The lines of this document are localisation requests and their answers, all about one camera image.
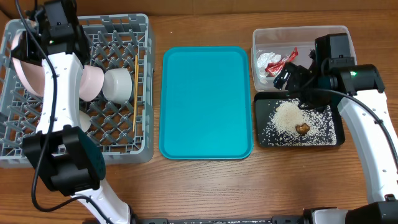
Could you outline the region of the red snack wrapper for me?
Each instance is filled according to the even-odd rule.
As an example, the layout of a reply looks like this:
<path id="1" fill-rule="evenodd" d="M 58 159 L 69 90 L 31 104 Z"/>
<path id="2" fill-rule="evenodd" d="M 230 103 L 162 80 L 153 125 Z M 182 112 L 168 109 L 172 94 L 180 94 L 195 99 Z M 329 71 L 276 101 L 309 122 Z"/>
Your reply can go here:
<path id="1" fill-rule="evenodd" d="M 298 49 L 295 47 L 290 55 L 286 55 L 285 57 L 281 58 L 278 62 L 269 63 L 265 69 L 265 72 L 267 73 L 267 77 L 278 76 L 278 74 L 283 69 L 284 65 L 287 62 L 292 62 L 298 54 L 299 54 Z"/>

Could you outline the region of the grey-green bowl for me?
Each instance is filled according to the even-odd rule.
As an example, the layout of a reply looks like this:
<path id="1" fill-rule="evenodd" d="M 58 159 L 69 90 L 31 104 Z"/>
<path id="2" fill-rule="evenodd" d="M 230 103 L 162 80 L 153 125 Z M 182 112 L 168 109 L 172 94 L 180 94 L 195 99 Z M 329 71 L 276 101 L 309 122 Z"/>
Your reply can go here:
<path id="1" fill-rule="evenodd" d="M 134 83 L 126 68 L 115 68 L 104 74 L 102 92 L 108 101 L 124 104 L 133 96 Z"/>

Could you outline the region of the white rice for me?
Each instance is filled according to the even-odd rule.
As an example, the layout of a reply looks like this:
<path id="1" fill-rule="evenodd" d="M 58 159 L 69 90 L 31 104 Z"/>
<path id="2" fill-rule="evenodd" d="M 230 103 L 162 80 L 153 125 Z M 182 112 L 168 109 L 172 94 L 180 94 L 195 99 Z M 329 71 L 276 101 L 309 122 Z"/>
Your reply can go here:
<path id="1" fill-rule="evenodd" d="M 260 128 L 259 143 L 265 147 L 277 146 L 334 146 L 337 144 L 335 125 L 329 106 L 319 110 L 301 110 L 299 100 L 276 100 L 267 105 L 271 112 L 265 126 Z M 307 123 L 310 131 L 299 135 L 295 126 Z"/>

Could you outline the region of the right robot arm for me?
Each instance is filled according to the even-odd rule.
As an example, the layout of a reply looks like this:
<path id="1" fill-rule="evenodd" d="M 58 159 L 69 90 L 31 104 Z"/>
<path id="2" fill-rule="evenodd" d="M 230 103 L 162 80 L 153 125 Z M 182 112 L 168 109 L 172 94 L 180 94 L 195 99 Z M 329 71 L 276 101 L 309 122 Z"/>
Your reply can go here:
<path id="1" fill-rule="evenodd" d="M 397 223 L 397 134 L 383 80 L 374 65 L 356 65 L 346 33 L 315 39 L 309 69 L 284 64 L 274 86 L 297 95 L 303 110 L 337 108 L 363 168 L 368 204 L 352 210 L 306 209 L 301 223 Z"/>

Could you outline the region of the white cup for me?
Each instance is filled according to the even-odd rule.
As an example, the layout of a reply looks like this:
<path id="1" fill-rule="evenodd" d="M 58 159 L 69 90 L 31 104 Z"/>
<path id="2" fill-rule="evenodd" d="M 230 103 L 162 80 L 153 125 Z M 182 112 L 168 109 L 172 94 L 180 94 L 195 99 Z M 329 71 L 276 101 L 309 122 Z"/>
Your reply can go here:
<path id="1" fill-rule="evenodd" d="M 87 132 L 91 126 L 90 116 L 83 111 L 79 111 L 80 128 L 83 132 Z"/>

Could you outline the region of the wooden chopstick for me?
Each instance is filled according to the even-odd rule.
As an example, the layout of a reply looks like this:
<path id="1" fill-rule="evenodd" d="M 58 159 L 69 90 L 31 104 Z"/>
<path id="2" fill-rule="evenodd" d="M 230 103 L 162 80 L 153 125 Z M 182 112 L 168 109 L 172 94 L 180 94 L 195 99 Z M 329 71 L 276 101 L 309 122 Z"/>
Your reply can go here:
<path id="1" fill-rule="evenodd" d="M 139 55 L 136 54 L 134 61 L 134 96 L 137 96 L 138 78 L 139 78 Z"/>
<path id="2" fill-rule="evenodd" d="M 137 113 L 137 88 L 134 89 L 134 107 L 133 107 L 133 120 L 132 120 L 132 130 L 136 132 L 136 113 Z"/>

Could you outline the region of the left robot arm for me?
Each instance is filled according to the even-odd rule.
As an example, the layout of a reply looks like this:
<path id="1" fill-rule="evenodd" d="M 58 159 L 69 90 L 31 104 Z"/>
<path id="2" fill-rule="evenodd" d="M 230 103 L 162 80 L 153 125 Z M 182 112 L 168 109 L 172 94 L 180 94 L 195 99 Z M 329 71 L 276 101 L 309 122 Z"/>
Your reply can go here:
<path id="1" fill-rule="evenodd" d="M 131 207 L 106 181 L 102 152 L 81 129 L 80 83 L 91 55 L 76 2 L 48 1 L 20 18 L 12 62 L 27 91 L 43 99 L 35 133 L 22 140 L 34 180 L 82 203 L 100 223 L 134 223 Z"/>

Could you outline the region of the brown food chunk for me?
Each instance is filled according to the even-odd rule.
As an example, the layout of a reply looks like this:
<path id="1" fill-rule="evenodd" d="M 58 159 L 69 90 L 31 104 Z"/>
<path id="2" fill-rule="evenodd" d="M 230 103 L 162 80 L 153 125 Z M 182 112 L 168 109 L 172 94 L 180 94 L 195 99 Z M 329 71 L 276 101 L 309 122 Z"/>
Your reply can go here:
<path id="1" fill-rule="evenodd" d="M 304 136 L 310 131 L 310 126 L 307 123 L 298 124 L 295 126 L 295 130 L 299 135 Z"/>

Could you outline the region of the large white plate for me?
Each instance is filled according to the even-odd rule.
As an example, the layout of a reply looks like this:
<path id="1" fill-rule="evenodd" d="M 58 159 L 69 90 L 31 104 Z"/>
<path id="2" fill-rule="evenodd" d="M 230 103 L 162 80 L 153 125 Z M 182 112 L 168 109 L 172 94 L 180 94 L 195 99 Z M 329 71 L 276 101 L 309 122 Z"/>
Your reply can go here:
<path id="1" fill-rule="evenodd" d="M 42 66 L 21 62 L 16 58 L 12 58 L 12 62 L 17 76 L 25 89 L 35 96 L 43 97 L 45 75 Z"/>

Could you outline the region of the small pink plate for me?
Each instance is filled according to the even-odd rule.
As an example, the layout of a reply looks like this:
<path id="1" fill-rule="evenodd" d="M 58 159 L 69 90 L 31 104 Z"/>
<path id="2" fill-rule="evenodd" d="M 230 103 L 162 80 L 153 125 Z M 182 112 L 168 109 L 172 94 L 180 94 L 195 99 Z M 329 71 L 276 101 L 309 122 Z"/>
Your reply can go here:
<path id="1" fill-rule="evenodd" d="M 79 96 L 84 101 L 94 100 L 102 90 L 104 72 L 99 67 L 85 65 L 80 81 Z"/>

